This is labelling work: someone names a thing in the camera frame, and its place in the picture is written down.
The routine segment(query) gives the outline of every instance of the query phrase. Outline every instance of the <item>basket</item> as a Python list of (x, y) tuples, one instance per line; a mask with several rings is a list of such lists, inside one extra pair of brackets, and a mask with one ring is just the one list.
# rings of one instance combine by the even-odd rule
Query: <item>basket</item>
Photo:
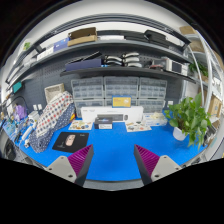
[(58, 95), (59, 93), (63, 93), (64, 91), (64, 83), (45, 88), (44, 92), (47, 103), (49, 103), (51, 99), (53, 99), (56, 95)]

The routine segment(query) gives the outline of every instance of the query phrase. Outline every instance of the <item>desk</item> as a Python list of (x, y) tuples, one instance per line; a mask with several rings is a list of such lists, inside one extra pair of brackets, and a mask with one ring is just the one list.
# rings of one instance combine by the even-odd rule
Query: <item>desk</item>
[(127, 132), (123, 122), (113, 123), (112, 130), (95, 129), (90, 131), (70, 131), (70, 125), (56, 131), (42, 153), (36, 153), (32, 147), (25, 148), (24, 142), (20, 149), (33, 160), (49, 166), (59, 156), (69, 156), (71, 153), (53, 150), (52, 147), (61, 132), (88, 132), (87, 145), (93, 144), (94, 155), (86, 179), (98, 181), (125, 181), (140, 179), (140, 173), (134, 157), (134, 144), (140, 145), (158, 156), (168, 155), (178, 165), (185, 163), (200, 153), (197, 146), (187, 147), (189, 137), (178, 141), (173, 137), (173, 127), (151, 127), (151, 131)]

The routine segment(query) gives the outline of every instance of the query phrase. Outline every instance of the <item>patterned fabric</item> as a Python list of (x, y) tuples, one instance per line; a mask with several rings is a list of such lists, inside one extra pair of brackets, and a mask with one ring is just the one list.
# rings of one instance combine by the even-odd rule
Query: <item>patterned fabric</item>
[(74, 113), (74, 109), (74, 103), (70, 104), (67, 110), (58, 118), (58, 121), (54, 128), (48, 129), (48, 131), (44, 135), (37, 138), (36, 130), (32, 134), (30, 134), (30, 145), (36, 153), (45, 151), (54, 132), (67, 126), (70, 123), (70, 118)]
[(65, 112), (68, 106), (74, 103), (72, 95), (65, 91), (55, 96), (43, 110), (36, 129), (37, 138), (45, 135), (50, 129), (53, 129), (58, 118)]

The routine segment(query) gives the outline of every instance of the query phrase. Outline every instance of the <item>white wall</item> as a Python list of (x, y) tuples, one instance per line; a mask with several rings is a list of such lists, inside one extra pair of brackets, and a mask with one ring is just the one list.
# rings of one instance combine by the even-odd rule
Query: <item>white wall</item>
[[(21, 41), (20, 45), (23, 43), (25, 39), (31, 38), (33, 42), (38, 40), (42, 37), (45, 33), (49, 30), (54, 29), (55, 27), (68, 22), (70, 20), (74, 20), (76, 18), (94, 15), (94, 14), (103, 14), (103, 13), (126, 13), (132, 15), (138, 15), (143, 17), (148, 17), (150, 19), (157, 20), (162, 22), (176, 31), (179, 32), (180, 26), (189, 25), (183, 19), (176, 16), (172, 12), (166, 10), (163, 7), (155, 5), (153, 3), (145, 2), (143, 0), (84, 0), (81, 2), (73, 3), (69, 6), (66, 6), (44, 20), (42, 20), (38, 25), (36, 25), (24, 39)], [(128, 23), (97, 23), (91, 24), (96, 26), (98, 30), (107, 30), (107, 29), (123, 29), (123, 30), (132, 30), (132, 31), (139, 31), (144, 32), (149, 27), (141, 26), (137, 24), (128, 24)], [(70, 31), (80, 29), (81, 27), (68, 30), (57, 36), (49, 39), (45, 43), (42, 44), (43, 47), (54, 43), (58, 40), (61, 40), (67, 36)], [(170, 35), (167, 35), (168, 40), (172, 42), (176, 42), (176, 38), (173, 38)], [(10, 68), (13, 66), (13, 62), (16, 59), (20, 45), (16, 48), (13, 55), (11, 55), (4, 68), (3, 77), (2, 77), (2, 100), (5, 99), (7, 95), (5, 89), (7, 87), (4, 80), (6, 79)]]

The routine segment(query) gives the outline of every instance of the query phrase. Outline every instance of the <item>white flower pot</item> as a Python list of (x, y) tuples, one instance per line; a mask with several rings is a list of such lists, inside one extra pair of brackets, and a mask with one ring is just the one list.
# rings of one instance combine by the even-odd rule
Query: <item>white flower pot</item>
[(198, 73), (194, 71), (193, 77), (196, 78), (196, 79), (198, 79)]
[(179, 128), (175, 127), (173, 130), (173, 137), (179, 141), (183, 141), (187, 136), (185, 136)]

